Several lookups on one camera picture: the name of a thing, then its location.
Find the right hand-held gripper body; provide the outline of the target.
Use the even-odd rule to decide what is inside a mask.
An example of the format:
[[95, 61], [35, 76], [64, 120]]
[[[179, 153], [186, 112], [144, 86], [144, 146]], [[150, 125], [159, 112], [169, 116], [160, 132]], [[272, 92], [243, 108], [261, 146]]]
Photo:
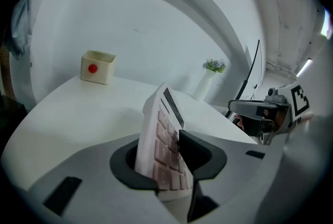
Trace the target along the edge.
[[277, 108], [269, 109], [266, 120], [275, 122], [274, 133], [290, 132], [310, 114], [309, 100], [297, 82], [290, 82], [282, 87], [270, 88], [264, 101], [275, 104]]

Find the pink calculator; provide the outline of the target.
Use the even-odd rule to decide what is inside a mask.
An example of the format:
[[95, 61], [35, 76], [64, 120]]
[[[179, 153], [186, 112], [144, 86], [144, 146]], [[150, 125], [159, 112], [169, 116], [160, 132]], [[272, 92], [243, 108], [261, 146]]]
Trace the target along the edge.
[[164, 203], [191, 196], [193, 175], [178, 145], [185, 122], [168, 83], [146, 100], [143, 114], [135, 171], [157, 183], [158, 197]]

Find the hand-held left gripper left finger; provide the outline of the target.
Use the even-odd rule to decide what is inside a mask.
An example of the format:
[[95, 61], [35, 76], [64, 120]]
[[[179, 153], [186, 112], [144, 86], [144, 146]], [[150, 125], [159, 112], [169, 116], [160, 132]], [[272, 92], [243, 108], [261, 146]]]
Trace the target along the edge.
[[172, 224], [157, 184], [134, 170], [137, 139], [117, 139], [73, 154], [29, 189], [46, 224]]

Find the ceiling tube light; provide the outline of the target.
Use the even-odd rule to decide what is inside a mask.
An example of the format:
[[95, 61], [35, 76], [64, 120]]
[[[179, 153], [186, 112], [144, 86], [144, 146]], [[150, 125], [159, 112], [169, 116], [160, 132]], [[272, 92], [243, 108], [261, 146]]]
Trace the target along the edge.
[[313, 60], [311, 58], [308, 58], [304, 66], [301, 68], [301, 70], [297, 73], [297, 77], [300, 77], [306, 70], [307, 68], [313, 63]]

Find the white vase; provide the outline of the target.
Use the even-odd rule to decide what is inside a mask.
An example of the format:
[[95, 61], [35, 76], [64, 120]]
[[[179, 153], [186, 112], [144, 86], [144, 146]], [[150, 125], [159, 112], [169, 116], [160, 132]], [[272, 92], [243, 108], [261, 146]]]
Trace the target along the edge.
[[197, 101], [203, 101], [206, 97], [206, 95], [209, 92], [209, 89], [211, 87], [212, 81], [216, 75], [216, 72], [212, 70], [205, 70], [205, 73], [200, 80], [198, 86], [196, 87], [192, 97], [196, 99]]

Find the white table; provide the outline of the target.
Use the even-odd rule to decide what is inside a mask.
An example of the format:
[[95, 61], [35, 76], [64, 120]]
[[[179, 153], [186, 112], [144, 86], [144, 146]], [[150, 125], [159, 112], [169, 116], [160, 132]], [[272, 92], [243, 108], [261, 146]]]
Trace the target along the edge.
[[25, 190], [72, 154], [142, 129], [156, 86], [116, 77], [109, 85], [68, 80], [39, 102], [5, 146], [2, 167]]

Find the blue and white flowers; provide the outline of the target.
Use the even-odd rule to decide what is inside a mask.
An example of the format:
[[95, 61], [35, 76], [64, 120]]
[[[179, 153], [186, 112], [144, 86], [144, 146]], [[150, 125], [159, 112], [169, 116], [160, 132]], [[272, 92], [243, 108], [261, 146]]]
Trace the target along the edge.
[[226, 64], [223, 59], [214, 60], [214, 59], [207, 59], [203, 65], [203, 69], [210, 70], [215, 73], [223, 73], [226, 69]]

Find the light blue shirt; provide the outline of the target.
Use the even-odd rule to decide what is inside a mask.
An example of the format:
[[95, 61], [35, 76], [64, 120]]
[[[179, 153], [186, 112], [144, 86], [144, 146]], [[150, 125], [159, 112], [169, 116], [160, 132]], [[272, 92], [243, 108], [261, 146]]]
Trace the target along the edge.
[[30, 49], [31, 37], [31, 0], [10, 0], [3, 40], [16, 60]]

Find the cream box with red button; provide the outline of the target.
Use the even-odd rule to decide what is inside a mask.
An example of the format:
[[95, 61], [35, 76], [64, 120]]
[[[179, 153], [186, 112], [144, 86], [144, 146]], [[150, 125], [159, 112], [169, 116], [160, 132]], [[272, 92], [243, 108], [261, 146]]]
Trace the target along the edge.
[[81, 58], [80, 79], [98, 84], [110, 84], [116, 60], [116, 55], [94, 50], [86, 51]]

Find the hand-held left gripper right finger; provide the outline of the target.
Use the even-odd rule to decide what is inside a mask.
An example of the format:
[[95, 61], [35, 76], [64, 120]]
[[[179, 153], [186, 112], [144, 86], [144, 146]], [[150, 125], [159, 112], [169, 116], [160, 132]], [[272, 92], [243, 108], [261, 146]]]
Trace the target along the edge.
[[189, 224], [255, 224], [277, 173], [284, 137], [270, 146], [180, 130], [180, 153], [194, 177]]

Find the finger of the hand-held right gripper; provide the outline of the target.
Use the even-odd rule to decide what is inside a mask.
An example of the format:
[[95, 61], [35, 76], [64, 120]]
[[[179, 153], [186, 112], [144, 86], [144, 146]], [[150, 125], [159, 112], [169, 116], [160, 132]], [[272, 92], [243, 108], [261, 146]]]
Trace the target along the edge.
[[265, 110], [275, 110], [278, 105], [261, 100], [231, 100], [228, 109], [248, 118], [264, 118]]
[[242, 117], [244, 132], [252, 137], [258, 144], [271, 144], [274, 138], [275, 123], [271, 120], [255, 120], [249, 117]]

